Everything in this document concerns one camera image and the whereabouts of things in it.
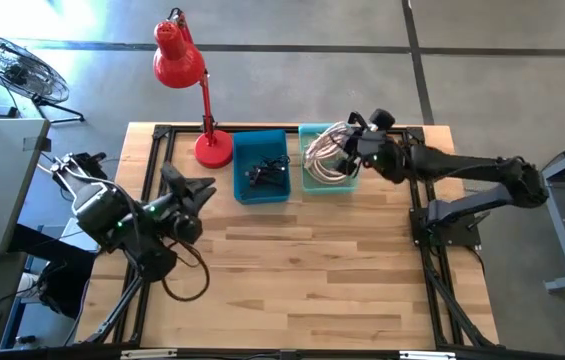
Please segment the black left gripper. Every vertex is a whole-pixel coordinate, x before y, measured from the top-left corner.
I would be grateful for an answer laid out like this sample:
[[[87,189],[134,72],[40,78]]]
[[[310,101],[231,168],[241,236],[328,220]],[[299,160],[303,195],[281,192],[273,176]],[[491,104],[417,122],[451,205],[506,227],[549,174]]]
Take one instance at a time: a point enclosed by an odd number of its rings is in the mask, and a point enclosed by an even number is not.
[[[203,206],[216,193],[217,189],[211,187],[215,182],[214,177],[187,178],[186,188],[189,192],[196,193],[192,196],[179,196],[174,193],[161,196],[156,200],[156,219],[166,221],[179,216],[197,217]]]

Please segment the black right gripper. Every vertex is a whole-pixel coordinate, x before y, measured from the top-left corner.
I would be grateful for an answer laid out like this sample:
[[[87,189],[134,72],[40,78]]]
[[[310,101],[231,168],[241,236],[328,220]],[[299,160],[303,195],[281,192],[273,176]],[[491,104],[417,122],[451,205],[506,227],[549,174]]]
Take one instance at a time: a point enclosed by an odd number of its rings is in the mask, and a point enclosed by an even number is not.
[[[402,183],[406,178],[406,155],[386,132],[349,129],[345,135],[345,150],[356,150],[365,168],[374,169],[384,179]],[[339,159],[335,170],[345,176],[357,176],[361,160],[356,157]]]

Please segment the teal plastic bin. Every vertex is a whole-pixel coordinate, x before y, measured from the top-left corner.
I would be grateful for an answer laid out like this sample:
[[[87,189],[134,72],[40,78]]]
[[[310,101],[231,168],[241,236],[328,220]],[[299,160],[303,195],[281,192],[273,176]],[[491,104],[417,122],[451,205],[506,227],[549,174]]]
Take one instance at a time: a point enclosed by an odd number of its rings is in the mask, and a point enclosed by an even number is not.
[[[350,126],[345,122],[304,123],[298,127],[303,190],[312,195],[352,193],[358,179],[335,170]]]

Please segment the blue plastic bin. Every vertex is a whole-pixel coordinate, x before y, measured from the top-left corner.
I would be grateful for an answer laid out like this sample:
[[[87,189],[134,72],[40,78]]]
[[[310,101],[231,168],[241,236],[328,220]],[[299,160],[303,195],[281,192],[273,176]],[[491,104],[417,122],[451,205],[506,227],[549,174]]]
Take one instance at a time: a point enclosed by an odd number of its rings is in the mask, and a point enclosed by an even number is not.
[[[233,194],[243,205],[285,202],[291,193],[290,157],[283,130],[233,136]]]

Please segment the red desk lamp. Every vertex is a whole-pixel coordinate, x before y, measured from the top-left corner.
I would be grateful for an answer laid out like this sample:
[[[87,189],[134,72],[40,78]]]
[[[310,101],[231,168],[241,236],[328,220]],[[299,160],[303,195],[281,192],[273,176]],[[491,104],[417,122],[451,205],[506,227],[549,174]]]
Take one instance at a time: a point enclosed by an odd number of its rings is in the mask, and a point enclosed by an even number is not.
[[[209,72],[188,27],[185,12],[174,7],[165,20],[154,28],[157,50],[153,56],[153,72],[164,86],[174,89],[199,85],[202,92],[202,134],[194,144],[194,156],[199,164],[216,169],[228,165],[233,158],[232,137],[216,129],[212,112]]]

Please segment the black metal floor fan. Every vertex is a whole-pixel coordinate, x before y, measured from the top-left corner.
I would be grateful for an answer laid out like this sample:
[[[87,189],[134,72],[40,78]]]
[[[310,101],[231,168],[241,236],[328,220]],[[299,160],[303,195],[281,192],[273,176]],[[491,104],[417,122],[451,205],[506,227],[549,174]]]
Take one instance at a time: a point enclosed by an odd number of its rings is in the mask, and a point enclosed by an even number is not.
[[[26,48],[2,37],[0,37],[0,85],[10,95],[16,93],[28,98],[43,118],[46,118],[43,107],[72,114],[72,117],[53,119],[52,124],[86,121],[81,112],[61,106],[70,94],[64,77]]]

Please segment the silver bracket plate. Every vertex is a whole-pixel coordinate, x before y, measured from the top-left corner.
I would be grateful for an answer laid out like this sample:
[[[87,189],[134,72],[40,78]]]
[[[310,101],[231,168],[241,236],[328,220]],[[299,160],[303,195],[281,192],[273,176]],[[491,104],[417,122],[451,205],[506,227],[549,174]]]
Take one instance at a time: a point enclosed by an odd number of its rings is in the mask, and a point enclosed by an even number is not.
[[[176,349],[133,349],[122,351],[120,360],[166,359],[177,356]]]
[[[457,360],[454,352],[400,350],[400,360]]]

